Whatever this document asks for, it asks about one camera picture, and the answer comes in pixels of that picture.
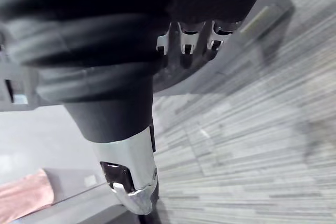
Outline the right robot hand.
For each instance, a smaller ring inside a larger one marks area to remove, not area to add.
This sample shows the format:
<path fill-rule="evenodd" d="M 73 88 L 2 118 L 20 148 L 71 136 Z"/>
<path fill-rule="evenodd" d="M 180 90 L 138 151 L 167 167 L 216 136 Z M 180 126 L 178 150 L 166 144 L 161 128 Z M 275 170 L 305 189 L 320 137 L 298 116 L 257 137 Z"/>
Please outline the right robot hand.
<path fill-rule="evenodd" d="M 257 0 L 1 0 L 1 48 L 40 77 L 138 223 L 159 223 L 153 96 L 204 67 Z"/>

